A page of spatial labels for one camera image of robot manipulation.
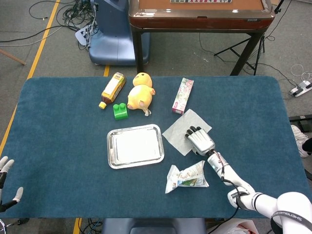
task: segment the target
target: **white napkin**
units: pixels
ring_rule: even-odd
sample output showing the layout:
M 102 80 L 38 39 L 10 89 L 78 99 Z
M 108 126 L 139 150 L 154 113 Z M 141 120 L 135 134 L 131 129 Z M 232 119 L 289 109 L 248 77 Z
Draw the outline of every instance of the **white napkin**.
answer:
M 169 143 L 184 156 L 192 149 L 191 143 L 184 137 L 186 130 L 191 126 L 199 126 L 206 132 L 212 129 L 198 114 L 189 109 L 163 133 Z

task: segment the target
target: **shoe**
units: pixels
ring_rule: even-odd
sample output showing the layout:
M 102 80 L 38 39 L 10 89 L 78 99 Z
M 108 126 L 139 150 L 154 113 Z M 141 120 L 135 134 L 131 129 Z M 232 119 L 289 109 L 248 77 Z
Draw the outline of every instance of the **shoe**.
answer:
M 300 157 L 307 157 L 309 156 L 308 152 L 304 151 L 302 149 L 302 145 L 304 144 L 304 142 L 307 141 L 308 136 L 307 135 L 304 135 L 300 129 L 295 126 L 295 125 L 292 125 L 292 132 L 294 134 L 294 138 L 296 139 L 296 143 L 297 143 L 297 147 L 298 147 L 298 150 L 299 150 L 299 153 L 300 153 Z

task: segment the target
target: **concrete floor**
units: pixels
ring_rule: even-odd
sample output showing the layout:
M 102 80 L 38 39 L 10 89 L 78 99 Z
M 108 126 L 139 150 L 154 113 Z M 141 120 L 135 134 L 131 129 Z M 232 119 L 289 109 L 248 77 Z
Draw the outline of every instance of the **concrete floor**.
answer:
M 0 1 L 0 40 L 30 36 L 46 27 L 48 19 L 45 21 L 33 19 L 28 14 L 27 9 L 37 1 Z M 282 13 L 276 16 L 268 32 L 275 27 L 288 3 L 289 0 L 285 0 Z M 54 3 L 44 2 L 36 5 L 32 12 L 38 17 L 49 17 L 53 6 Z M 291 67 L 294 64 L 300 63 L 305 70 L 312 70 L 311 11 L 312 4 L 293 0 L 284 18 L 272 34 L 276 40 L 274 42 L 265 41 L 266 53 L 262 54 L 260 59 L 261 63 L 270 64 L 278 68 L 284 75 L 294 79 L 297 83 L 301 81 L 300 78 L 291 75 Z M 228 75 L 234 63 L 222 62 L 219 58 L 213 57 L 211 53 L 203 51 L 199 45 L 198 36 L 198 33 L 152 34 L 151 58 L 146 66 L 146 71 L 152 76 Z M 42 34 L 31 39 L 5 44 L 27 44 L 41 38 Z M 201 34 L 203 47 L 214 52 L 231 46 L 245 38 L 247 38 L 246 35 L 240 34 Z M 38 47 L 39 43 L 23 47 L 0 47 L 27 62 L 23 66 L 6 56 L 0 55 L 0 139 L 4 136 L 18 101 L 21 87 L 29 74 Z M 231 52 L 225 52 L 221 57 L 229 61 L 237 60 Z M 34 76 L 102 76 L 104 68 L 104 66 L 92 64 L 88 53 L 78 49 L 73 31 L 62 28 L 46 40 Z M 136 74 L 136 69 L 132 66 L 112 66 L 109 74 L 111 75 L 117 71 L 127 76 Z M 288 92 L 292 87 L 286 80 L 282 80 L 284 77 L 271 67 L 259 65 L 257 73 L 273 76 L 277 80 L 281 80 L 279 83 L 282 92 Z M 311 100 L 312 92 L 306 93 L 299 98 L 286 99 L 285 105 L 288 115 L 312 114 Z M 311 162 L 311 157 L 303 160 L 305 167 L 309 171 L 312 171 Z M 73 233 L 74 222 L 75 219 L 73 218 L 31 219 L 23 226 L 12 227 L 9 233 L 69 234 Z M 255 219 L 254 222 L 261 234 L 266 233 L 270 229 L 267 219 Z

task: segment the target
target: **metal tray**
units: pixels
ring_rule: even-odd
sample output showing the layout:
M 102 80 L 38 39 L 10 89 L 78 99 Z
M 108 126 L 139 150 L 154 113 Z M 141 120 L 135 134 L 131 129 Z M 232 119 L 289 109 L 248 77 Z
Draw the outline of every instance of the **metal tray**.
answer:
M 155 124 L 111 130 L 107 134 L 108 164 L 113 169 L 161 162 L 165 153 Z

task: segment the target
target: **plastic wrapper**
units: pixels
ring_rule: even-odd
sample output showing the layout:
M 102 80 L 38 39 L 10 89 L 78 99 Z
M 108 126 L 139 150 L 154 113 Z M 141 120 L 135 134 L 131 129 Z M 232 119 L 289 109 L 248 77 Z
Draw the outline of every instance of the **plastic wrapper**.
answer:
M 205 161 L 200 161 L 183 171 L 172 165 L 167 175 L 165 193 L 169 193 L 177 187 L 209 187 L 204 175 Z

